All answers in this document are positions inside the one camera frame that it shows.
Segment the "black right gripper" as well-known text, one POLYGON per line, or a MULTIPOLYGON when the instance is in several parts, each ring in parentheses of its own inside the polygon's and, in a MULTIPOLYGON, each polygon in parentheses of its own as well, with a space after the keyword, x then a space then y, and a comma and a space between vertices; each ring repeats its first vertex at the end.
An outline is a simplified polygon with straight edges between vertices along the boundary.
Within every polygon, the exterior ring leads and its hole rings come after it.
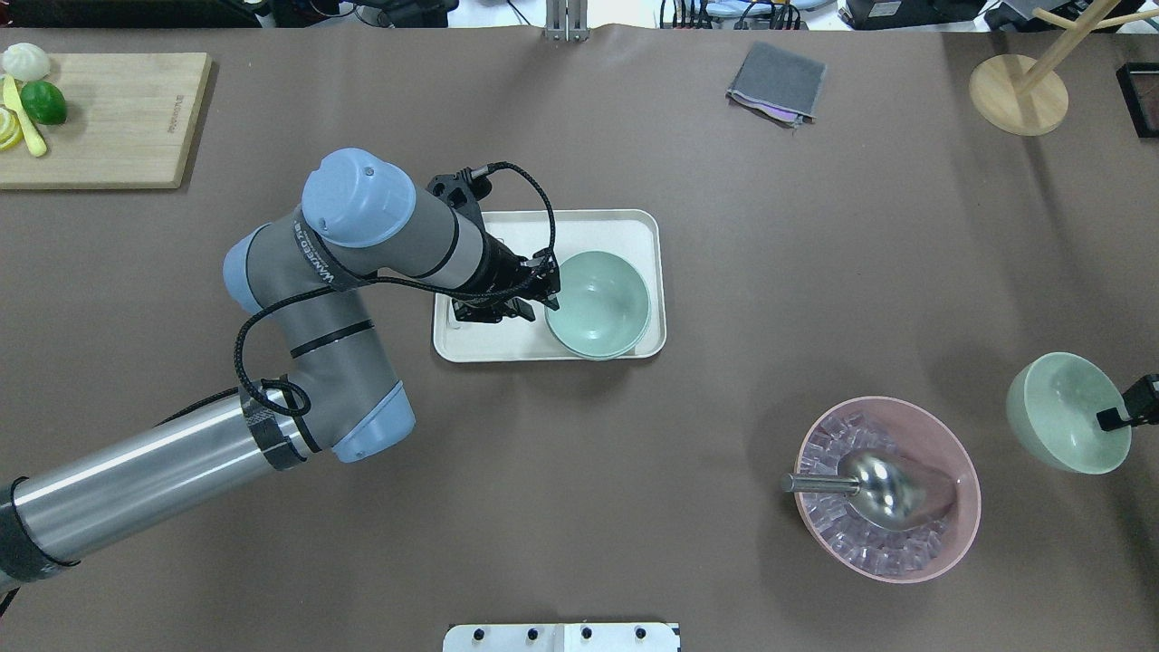
POLYGON ((1117 408, 1098 412, 1098 426, 1105 432, 1118 428, 1158 425, 1158 374, 1146 374, 1134 381, 1122 393, 1125 418, 1118 416, 1117 408))

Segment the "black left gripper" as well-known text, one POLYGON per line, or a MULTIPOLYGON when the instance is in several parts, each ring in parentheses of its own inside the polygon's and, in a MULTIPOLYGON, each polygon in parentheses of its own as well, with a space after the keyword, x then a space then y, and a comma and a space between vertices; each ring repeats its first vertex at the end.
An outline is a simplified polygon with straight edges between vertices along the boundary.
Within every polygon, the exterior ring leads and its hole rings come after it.
POLYGON ((560 269, 553 247, 547 246, 525 257, 511 252, 493 235, 484 234, 484 256, 475 274, 455 298, 453 314, 460 322, 498 323, 503 318, 534 321, 530 302, 542 302, 557 312, 561 290, 560 269))

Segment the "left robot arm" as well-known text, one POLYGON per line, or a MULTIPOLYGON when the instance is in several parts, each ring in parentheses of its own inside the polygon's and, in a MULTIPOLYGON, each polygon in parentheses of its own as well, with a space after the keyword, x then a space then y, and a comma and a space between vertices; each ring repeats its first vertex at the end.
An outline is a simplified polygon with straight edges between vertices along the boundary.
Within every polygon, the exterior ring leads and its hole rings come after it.
POLYGON ((422 183, 365 149, 326 154, 287 214, 223 262, 245 310, 235 383, 3 488, 3 598, 253 479, 396 445, 417 417, 365 290, 446 296, 469 321, 534 321, 535 306, 556 308, 555 246, 551 198, 516 162, 422 183))

